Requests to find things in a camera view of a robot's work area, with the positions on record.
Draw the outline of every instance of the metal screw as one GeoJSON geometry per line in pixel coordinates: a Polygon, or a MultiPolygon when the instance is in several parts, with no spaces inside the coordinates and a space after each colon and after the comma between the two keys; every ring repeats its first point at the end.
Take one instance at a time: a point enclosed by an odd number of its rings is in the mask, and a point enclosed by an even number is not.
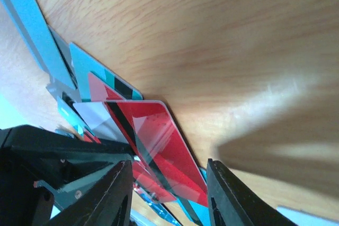
{"type": "Polygon", "coordinates": [[[77,191],[75,192],[74,197],[78,200],[78,199],[81,198],[81,196],[83,196],[82,192],[81,192],[80,190],[77,190],[77,191]]]}

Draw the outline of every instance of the red plastic card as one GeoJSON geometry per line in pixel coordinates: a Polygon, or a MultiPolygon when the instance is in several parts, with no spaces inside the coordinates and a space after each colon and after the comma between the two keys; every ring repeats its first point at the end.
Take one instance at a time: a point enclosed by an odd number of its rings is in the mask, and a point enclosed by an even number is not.
{"type": "Polygon", "coordinates": [[[91,101],[106,101],[106,100],[125,100],[118,92],[113,90],[101,79],[93,73],[88,73],[88,82],[90,84],[91,101]]]}
{"type": "Polygon", "coordinates": [[[87,130],[84,130],[84,141],[90,142],[90,143],[98,143],[101,144],[100,140],[96,137],[93,136],[90,132],[87,130]]]}
{"type": "Polygon", "coordinates": [[[105,104],[135,153],[166,190],[208,206],[206,183],[163,102],[105,104]]]}
{"type": "Polygon", "coordinates": [[[133,177],[136,179],[138,184],[140,184],[154,199],[156,203],[165,203],[170,201],[175,201],[176,198],[160,187],[143,166],[142,162],[134,161],[132,164],[133,177]]]}
{"type": "MultiPolygon", "coordinates": [[[[106,101],[106,100],[124,100],[124,98],[110,86],[100,80],[95,74],[88,73],[88,81],[90,84],[91,101],[106,101]]],[[[175,201],[176,198],[160,187],[151,174],[147,171],[145,166],[140,161],[134,161],[132,164],[133,177],[138,183],[146,189],[149,193],[153,193],[155,202],[170,202],[175,201]]]]}

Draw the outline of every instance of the black mechanism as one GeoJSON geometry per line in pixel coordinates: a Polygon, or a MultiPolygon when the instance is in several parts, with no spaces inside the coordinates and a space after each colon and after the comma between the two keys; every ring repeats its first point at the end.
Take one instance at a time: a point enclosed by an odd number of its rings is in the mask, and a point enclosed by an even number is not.
{"type": "Polygon", "coordinates": [[[219,161],[208,160],[207,189],[212,226],[295,225],[219,161]]]}
{"type": "MultiPolygon", "coordinates": [[[[0,225],[129,225],[133,157],[124,143],[0,130],[0,225]],[[50,220],[53,205],[61,213],[50,220]]],[[[207,187],[212,226],[295,225],[219,161],[208,160],[207,187]]]]}
{"type": "Polygon", "coordinates": [[[0,225],[128,225],[133,152],[29,125],[0,130],[0,225]],[[52,220],[52,206],[62,210],[52,220]]]}

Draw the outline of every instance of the table surface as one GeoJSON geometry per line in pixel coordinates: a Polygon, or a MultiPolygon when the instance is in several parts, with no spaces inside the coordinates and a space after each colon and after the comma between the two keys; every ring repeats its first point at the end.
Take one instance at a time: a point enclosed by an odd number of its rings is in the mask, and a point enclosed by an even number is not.
{"type": "MultiPolygon", "coordinates": [[[[202,166],[219,159],[271,206],[339,219],[338,0],[37,1],[67,42],[168,103],[202,166]]],[[[0,56],[0,93],[31,124],[69,128],[2,5],[0,56]]],[[[132,207],[166,225],[136,195],[132,207]]]]}

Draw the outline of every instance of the wood grain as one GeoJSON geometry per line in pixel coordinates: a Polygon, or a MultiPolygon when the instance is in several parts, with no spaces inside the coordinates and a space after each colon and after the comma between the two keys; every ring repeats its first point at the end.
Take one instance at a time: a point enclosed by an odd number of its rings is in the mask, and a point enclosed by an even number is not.
{"type": "MultiPolygon", "coordinates": [[[[38,2],[66,41],[167,102],[201,165],[222,160],[273,207],[339,219],[338,0],[38,2]]],[[[31,122],[64,124],[1,26],[1,93],[31,122]]]]}

